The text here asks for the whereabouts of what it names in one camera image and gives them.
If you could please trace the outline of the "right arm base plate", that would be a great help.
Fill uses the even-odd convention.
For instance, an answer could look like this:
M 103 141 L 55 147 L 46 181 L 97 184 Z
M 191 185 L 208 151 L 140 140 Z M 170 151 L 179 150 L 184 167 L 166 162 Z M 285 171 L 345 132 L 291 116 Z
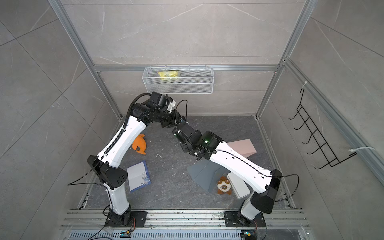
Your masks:
M 242 216 L 239 211 L 225 211 L 224 219 L 227 228 L 263 228 L 266 226 L 263 213 L 258 213 L 253 220 L 249 220 Z

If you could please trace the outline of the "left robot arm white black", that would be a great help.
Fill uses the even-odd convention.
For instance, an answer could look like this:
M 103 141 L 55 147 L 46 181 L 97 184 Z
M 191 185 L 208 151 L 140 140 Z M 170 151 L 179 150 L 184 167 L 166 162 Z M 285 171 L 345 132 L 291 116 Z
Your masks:
M 112 140 L 96 156 L 91 155 L 87 159 L 106 188 L 112 213 L 123 216 L 130 208 L 124 187 L 128 173 L 120 168 L 124 155 L 150 123 L 161 123 L 163 128 L 174 127 L 175 106 L 175 100 L 168 95 L 157 92 L 138 95 L 130 104 L 124 123 Z

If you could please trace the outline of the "white blue letter paper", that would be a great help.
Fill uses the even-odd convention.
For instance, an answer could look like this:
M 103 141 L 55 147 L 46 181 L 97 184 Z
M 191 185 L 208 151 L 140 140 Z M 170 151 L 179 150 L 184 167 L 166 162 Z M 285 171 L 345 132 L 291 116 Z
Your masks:
M 127 173 L 130 192 L 134 192 L 151 184 L 146 161 L 127 168 Z

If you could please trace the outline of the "pink envelope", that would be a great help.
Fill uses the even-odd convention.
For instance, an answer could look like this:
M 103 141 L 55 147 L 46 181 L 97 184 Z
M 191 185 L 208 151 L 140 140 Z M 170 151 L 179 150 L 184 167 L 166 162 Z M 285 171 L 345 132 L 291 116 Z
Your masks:
M 227 143 L 234 151 L 239 153 L 241 156 L 248 158 L 257 153 L 254 145 L 250 139 L 235 141 Z

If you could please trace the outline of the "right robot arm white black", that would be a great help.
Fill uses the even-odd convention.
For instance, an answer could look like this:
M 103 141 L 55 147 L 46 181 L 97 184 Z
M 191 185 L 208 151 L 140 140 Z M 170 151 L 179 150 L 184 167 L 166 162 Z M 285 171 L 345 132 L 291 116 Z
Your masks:
M 199 130 L 194 130 L 183 117 L 175 120 L 175 126 L 172 133 L 180 141 L 185 153 L 228 169 L 253 189 L 253 193 L 238 212 L 240 218 L 251 221 L 259 213 L 272 212 L 283 177 L 279 170 L 270 171 L 254 164 L 218 135 L 208 131 L 202 134 Z

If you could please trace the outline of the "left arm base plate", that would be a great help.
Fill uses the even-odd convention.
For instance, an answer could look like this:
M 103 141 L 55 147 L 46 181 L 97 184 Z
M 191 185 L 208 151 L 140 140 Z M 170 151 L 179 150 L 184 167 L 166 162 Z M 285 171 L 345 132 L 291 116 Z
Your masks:
M 147 214 L 148 212 L 145 211 L 128 211 L 122 215 L 117 215 L 116 213 L 110 211 L 105 222 L 105 227 L 143 228 L 146 223 Z

